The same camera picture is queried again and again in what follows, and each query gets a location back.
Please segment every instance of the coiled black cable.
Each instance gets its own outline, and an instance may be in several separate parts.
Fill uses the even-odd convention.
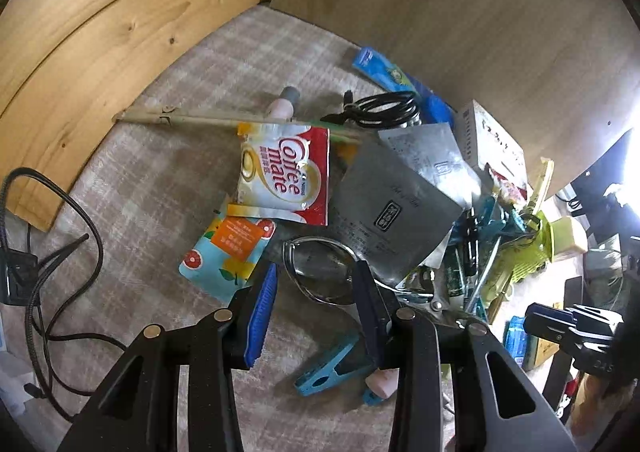
[[[567,203],[569,205],[569,208],[571,208],[572,210],[577,210],[582,206],[578,197],[574,197],[573,199],[562,199],[562,197],[560,197],[558,194],[556,194],[556,197],[562,202]]]
[[[115,338],[109,337],[106,335],[101,335],[100,333],[76,333],[71,335],[52,335],[51,334],[53,327],[55,326],[56,322],[58,321],[62,313],[71,304],[73,304],[73,302],[75,302],[80,296],[82,296],[94,284],[95,280],[98,278],[98,275],[100,273],[100,270],[102,268],[102,263],[104,260],[104,247],[102,245],[102,239],[100,237],[100,233],[98,232],[98,229],[96,228],[94,222],[91,220],[89,215],[82,209],[82,207],[71,196],[69,196],[64,190],[62,190],[59,186],[57,186],[57,184],[55,184],[49,178],[47,178],[40,172],[27,167],[16,168],[12,172],[10,172],[9,175],[4,179],[4,182],[2,183],[2,188],[0,189],[0,251],[2,251],[2,253],[4,254],[4,261],[7,264],[9,272],[11,272],[14,275],[15,279],[19,283],[24,284],[24,280],[20,278],[19,272],[15,269],[11,259],[8,258],[10,248],[8,244],[7,234],[6,234],[6,223],[5,223],[6,202],[7,202],[9,189],[12,183],[18,177],[28,177],[33,180],[36,180],[37,182],[46,186],[49,190],[53,191],[64,202],[69,204],[69,206],[71,206],[76,211],[76,213],[80,215],[82,220],[84,220],[86,225],[89,227],[89,230],[94,236],[94,239],[98,248],[98,258],[95,264],[94,272],[87,279],[87,281],[84,284],[82,284],[80,288],[78,288],[70,297],[68,297],[62,303],[62,305],[58,308],[58,310],[53,314],[47,327],[44,327],[42,311],[39,305],[37,306],[37,308],[38,308],[38,321],[40,323],[40,326],[38,326],[35,323],[35,320],[33,319],[33,308],[36,307],[36,302],[40,295],[40,289],[44,286],[47,279],[58,268],[58,266],[62,264],[62,262],[64,262],[64,260],[67,257],[69,257],[69,255],[71,255],[84,241],[87,241],[89,239],[89,235],[87,233],[84,234],[82,237],[79,237],[78,239],[71,242],[70,244],[67,244],[65,247],[62,247],[59,250],[56,250],[51,255],[48,255],[47,257],[40,260],[38,263],[38,280],[36,281],[33,291],[31,292],[31,296],[29,298],[29,301],[27,303],[25,313],[24,313],[24,332],[26,337],[27,350],[31,360],[31,365],[33,366],[34,374],[36,375],[38,382],[40,384],[40,389],[44,397],[49,400],[49,402],[51,403],[53,408],[57,411],[57,413],[59,413],[59,415],[62,416],[62,418],[71,422],[73,421],[73,416],[71,416],[60,405],[60,403],[58,403],[57,399],[53,395],[53,392],[52,392],[53,380],[56,380],[57,382],[59,382],[59,384],[62,385],[62,387],[66,388],[66,390],[69,390],[70,392],[79,394],[81,396],[90,396],[92,394],[92,391],[71,387],[70,385],[67,385],[65,382],[63,382],[60,379],[59,375],[53,369],[53,366],[51,364],[50,353],[49,353],[49,341],[65,342],[69,340],[94,339],[94,340],[101,340],[101,341],[113,344],[114,346],[119,347],[121,350],[126,350],[126,346],[123,343],[116,340]],[[28,249],[30,249],[30,246],[31,246],[31,241],[29,240]],[[36,333],[38,333],[42,337],[42,345],[44,350],[45,361],[47,364],[47,372],[49,376],[48,379],[45,378],[42,368],[40,366],[40,362],[38,360],[38,355],[37,355],[36,347],[33,340],[34,329]]]
[[[404,125],[420,114],[420,96],[411,90],[385,92],[345,103],[340,114],[327,114],[321,121],[343,125],[353,121],[363,128],[387,129]]]

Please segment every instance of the red packet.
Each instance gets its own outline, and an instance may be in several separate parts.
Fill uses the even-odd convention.
[[[329,131],[308,125],[241,123],[236,201],[227,215],[274,217],[325,226]]]

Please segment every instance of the metal bolt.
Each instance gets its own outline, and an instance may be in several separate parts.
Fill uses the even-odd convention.
[[[156,324],[151,324],[150,326],[145,327],[145,330],[142,331],[142,334],[145,336],[145,338],[156,338],[160,336],[161,332],[162,327]]]
[[[467,329],[469,329],[469,332],[476,337],[483,337],[486,334],[486,327],[477,322],[469,324]]]
[[[410,307],[401,307],[396,311],[396,316],[400,320],[413,320],[415,318],[415,311]]]
[[[233,316],[234,314],[232,313],[232,311],[226,308],[219,309],[218,311],[213,313],[213,318],[215,318],[215,320],[217,320],[218,322],[228,322],[229,320],[231,320],[231,318],[233,318]]]

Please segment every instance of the cardboard box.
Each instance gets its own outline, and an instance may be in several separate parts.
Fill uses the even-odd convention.
[[[491,114],[473,100],[456,116],[456,140],[462,157],[486,182],[486,165],[527,190],[524,151]]]

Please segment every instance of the bright window light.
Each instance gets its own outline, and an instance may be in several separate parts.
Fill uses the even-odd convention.
[[[640,167],[638,166],[638,158],[640,157],[640,127],[635,127],[631,131],[630,136],[631,139],[629,140],[625,157],[624,197],[619,197],[619,199],[626,202],[637,215],[640,215]]]

